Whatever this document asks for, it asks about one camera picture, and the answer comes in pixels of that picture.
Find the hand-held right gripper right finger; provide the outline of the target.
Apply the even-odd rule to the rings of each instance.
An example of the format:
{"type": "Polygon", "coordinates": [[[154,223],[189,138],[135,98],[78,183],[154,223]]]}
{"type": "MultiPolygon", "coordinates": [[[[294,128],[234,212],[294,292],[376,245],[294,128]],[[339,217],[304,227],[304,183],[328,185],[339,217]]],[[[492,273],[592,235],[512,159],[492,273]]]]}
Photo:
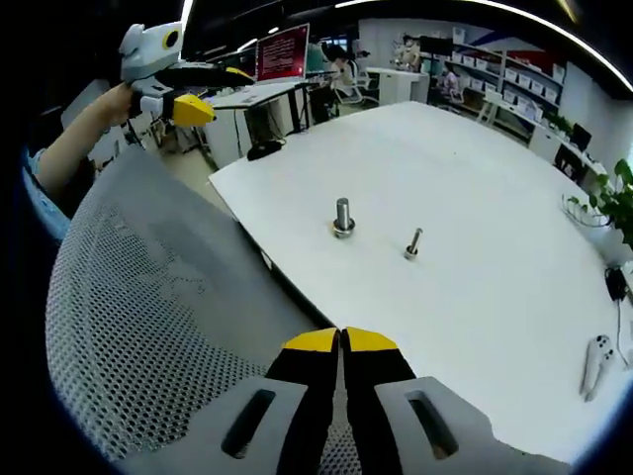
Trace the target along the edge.
{"type": "Polygon", "coordinates": [[[498,440],[490,419],[433,377],[418,378],[377,332],[342,332],[347,418],[365,474],[569,474],[498,440]]]}

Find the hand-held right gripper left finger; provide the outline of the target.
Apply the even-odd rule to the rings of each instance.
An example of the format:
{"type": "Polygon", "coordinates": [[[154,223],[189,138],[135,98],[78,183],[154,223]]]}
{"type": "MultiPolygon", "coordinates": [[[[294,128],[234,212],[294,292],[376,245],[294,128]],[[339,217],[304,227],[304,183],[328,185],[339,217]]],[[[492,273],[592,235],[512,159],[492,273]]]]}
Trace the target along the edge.
{"type": "Polygon", "coordinates": [[[288,340],[263,376],[197,411],[180,439],[126,458],[126,474],[315,474],[332,422],[336,328],[288,340]]]}

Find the person's left hand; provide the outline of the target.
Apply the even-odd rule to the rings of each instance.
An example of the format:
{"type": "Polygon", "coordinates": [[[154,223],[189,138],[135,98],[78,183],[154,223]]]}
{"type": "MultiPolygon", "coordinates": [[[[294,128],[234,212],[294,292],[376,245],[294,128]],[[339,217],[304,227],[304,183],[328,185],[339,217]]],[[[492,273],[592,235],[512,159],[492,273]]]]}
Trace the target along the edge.
{"type": "Polygon", "coordinates": [[[133,89],[125,82],[102,94],[94,103],[104,129],[119,126],[130,116],[133,89]]]}

